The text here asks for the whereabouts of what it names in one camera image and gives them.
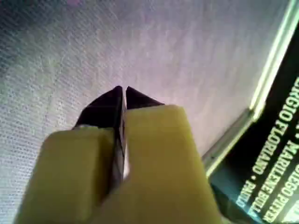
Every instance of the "white fabric surface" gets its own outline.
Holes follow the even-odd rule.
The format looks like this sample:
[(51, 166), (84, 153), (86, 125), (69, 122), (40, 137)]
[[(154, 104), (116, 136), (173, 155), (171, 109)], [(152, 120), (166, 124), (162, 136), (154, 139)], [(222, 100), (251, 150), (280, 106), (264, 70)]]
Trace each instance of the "white fabric surface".
[(0, 1), (0, 223), (44, 138), (128, 85), (185, 108), (200, 153), (249, 105), (286, 0)]

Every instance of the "black label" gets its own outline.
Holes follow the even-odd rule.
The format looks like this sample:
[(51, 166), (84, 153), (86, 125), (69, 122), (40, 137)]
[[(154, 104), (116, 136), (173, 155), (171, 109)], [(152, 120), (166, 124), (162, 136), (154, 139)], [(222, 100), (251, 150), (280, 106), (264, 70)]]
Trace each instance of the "black label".
[(261, 117), (210, 177), (216, 191), (259, 223), (299, 223), (298, 37), (297, 29)]

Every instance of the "textured fabric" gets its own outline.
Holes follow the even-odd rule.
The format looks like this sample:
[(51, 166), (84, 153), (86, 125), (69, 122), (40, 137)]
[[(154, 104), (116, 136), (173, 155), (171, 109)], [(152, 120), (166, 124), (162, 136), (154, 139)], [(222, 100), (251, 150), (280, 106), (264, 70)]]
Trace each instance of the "textured fabric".
[(183, 106), (208, 150), (248, 106), (287, 3), (0, 1), (0, 223), (45, 137), (116, 85)]

